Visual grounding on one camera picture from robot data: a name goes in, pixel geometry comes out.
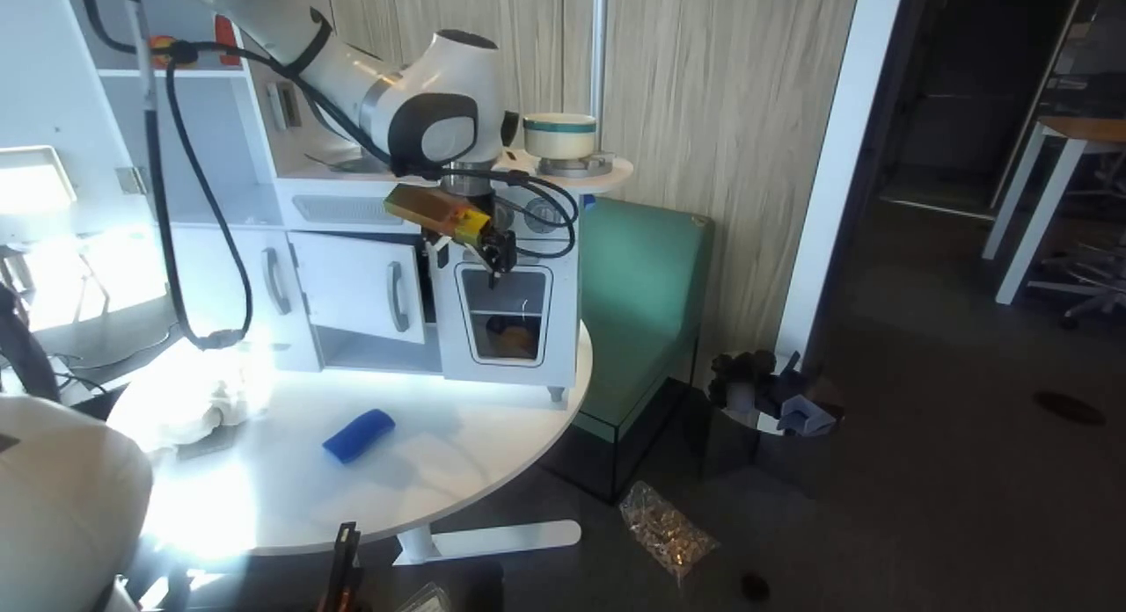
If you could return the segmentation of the office chair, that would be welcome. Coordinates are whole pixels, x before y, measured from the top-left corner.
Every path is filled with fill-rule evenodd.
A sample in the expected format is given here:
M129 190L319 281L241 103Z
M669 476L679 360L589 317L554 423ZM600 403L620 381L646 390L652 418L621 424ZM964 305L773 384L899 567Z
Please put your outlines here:
M1030 267L1025 287L1044 292L1081 296L1058 316L1058 326L1076 328L1080 318L1099 312L1126 310L1126 237L1112 244L1075 244Z

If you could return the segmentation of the white toy kitchen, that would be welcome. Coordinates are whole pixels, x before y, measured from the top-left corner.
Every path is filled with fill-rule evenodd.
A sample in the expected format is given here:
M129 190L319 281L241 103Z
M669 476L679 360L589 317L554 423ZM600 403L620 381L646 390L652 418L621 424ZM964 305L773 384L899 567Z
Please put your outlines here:
M79 18L81 0L69 1L129 156L143 171L151 208L143 100L136 63L127 56L111 56L110 51L93 38L88 24ZM435 262L427 259L423 230L384 210L383 200L397 184L419 184L420 181L414 177L397 180L387 174L336 174L310 162L304 155L336 159L354 158L355 154L321 143L307 143L296 148L295 158L304 158L306 164L301 170L285 172L284 158L272 147L279 135L272 127L265 90L266 84L278 80L267 76L262 68L253 68L249 63L243 63L241 69L222 68L217 56L212 55L202 58L200 68L178 72L177 80L186 130L193 138L202 169L208 176L230 230L282 230L286 236L289 232L309 232L413 244L417 248L425 343L411 344L354 334L314 326L309 321L322 368L443 375L435 318L435 270L446 267L452 259L463 256L483 263L470 248L456 243L446 244ZM315 134L318 124L312 111L300 94L297 99L303 118L297 133ZM500 182L492 186L494 199L510 200L517 207L511 230L520 248L517 264L571 262L577 264L578 270L577 251L558 256L558 252L568 246L566 230L556 231L556 236L544 237L535 235L524 224L522 208L539 196ZM59 244L69 249L77 259L89 256L95 272L87 284L80 285L79 291L93 298L92 303L84 304L82 310L98 315L100 306L129 307L133 296L128 288L133 278L138 278L146 288L164 279L152 208L151 214L153 223L146 227L0 246L32 251L37 244Z

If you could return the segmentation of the white door with window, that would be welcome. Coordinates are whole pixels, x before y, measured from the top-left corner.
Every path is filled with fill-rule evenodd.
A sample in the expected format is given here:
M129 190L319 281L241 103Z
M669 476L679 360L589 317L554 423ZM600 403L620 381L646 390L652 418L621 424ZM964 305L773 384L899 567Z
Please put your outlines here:
M566 389L577 377L578 266L518 264L490 278L452 259L434 276L443 375L463 381Z

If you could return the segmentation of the clear plastic bag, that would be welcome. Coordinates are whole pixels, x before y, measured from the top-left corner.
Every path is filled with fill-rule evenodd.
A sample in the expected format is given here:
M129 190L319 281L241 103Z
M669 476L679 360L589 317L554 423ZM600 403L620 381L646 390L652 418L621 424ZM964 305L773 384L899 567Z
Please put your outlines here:
M714 536L692 524L647 483L632 484L618 508L632 539L678 584L683 584L692 567L720 548Z

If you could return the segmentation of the green bench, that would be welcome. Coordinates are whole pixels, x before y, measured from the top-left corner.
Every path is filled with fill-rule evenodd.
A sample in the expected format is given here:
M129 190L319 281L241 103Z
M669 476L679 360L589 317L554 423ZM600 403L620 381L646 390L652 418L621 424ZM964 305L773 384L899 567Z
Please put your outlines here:
M574 423L540 465L596 500L619 500L695 392L714 235L695 213L609 198L587 208L581 320L595 360Z

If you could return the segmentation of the grey toy burner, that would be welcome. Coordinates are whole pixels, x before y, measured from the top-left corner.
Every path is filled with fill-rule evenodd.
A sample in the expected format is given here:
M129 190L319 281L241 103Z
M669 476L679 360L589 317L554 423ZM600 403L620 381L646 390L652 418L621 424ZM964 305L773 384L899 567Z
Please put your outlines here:
M586 158L540 158L537 163L537 176L563 177L563 179L591 179L611 174L613 171L614 155L604 152L595 152Z

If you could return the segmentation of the clear packet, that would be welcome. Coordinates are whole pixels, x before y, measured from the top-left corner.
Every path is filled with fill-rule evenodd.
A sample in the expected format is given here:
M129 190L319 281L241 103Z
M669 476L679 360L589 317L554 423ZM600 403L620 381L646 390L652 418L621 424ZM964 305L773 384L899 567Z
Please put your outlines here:
M399 605L395 612L454 612L454 609L447 591L430 580Z

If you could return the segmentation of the black tool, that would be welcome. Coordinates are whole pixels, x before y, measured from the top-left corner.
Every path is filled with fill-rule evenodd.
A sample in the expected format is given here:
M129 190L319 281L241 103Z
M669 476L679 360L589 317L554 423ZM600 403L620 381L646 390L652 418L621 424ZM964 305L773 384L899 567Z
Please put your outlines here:
M357 558L361 531L355 522L342 522L333 546L333 564L315 612L358 612L361 608L363 569Z

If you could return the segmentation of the toy kitchen sink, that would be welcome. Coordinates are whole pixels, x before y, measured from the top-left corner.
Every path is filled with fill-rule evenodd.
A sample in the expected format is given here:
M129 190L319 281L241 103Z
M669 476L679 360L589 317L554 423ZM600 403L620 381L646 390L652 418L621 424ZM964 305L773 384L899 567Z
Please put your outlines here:
M311 154L304 155L310 162L318 166L325 166L328 171L336 174L388 174L390 166L378 158L374 158L366 151L359 151L354 158L315 158Z

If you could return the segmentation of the tall white kitchen door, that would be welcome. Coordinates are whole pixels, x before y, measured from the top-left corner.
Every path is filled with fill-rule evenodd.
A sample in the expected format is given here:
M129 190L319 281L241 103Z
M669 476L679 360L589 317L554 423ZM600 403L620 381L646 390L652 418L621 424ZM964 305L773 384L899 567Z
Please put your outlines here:
M0 244L152 223L71 0L0 0Z

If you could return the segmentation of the cream and green pot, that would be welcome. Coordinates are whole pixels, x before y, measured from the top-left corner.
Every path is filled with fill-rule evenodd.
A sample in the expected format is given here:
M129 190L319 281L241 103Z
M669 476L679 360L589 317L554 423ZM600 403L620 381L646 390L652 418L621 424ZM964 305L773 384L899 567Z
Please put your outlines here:
M534 158L575 160L596 151L598 122L580 112L530 112L522 116L522 146Z

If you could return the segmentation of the red object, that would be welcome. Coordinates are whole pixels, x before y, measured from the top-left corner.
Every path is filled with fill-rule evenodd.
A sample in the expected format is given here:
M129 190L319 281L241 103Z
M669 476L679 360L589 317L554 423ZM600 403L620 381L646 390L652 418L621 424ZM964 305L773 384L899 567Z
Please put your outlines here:
M236 28L234 28L234 25L223 15L214 15L214 36L215 42L222 44L222 46L238 46ZM218 60L223 68L242 68L242 58L240 58L236 54L230 54L226 50L220 52Z

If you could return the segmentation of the bin with dark items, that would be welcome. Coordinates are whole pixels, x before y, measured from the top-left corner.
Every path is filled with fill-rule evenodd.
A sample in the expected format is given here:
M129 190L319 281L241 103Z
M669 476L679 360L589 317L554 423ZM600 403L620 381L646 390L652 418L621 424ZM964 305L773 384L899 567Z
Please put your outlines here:
M806 370L799 352L723 353L711 372L701 478L756 470L806 500L817 496L831 472L831 436L848 412L837 385L820 368Z

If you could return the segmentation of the white cabinet door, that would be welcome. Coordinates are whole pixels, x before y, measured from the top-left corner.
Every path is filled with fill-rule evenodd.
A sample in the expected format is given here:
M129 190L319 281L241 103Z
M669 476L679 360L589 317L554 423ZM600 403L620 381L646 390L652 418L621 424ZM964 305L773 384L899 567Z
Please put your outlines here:
M268 357L278 370L318 372L322 368L304 307L289 240L282 230L230 231L238 256L245 266L253 315L243 346ZM245 292L236 263L222 232L214 227L175 226L172 230L182 298L197 335L220 328L240 328L245 318ZM282 284L292 302L282 317L269 302L261 253L275 248L282 262Z
M425 343L425 312L417 248L329 234L289 232L296 270L314 326L366 336ZM387 266L399 262L399 300L410 328L397 334L390 320Z

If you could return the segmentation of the silver pole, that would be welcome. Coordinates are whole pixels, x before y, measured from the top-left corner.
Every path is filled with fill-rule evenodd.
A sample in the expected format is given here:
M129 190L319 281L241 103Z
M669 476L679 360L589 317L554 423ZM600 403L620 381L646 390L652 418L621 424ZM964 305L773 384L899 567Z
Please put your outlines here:
M599 123L604 123L608 10L609 0L591 0L589 112Z

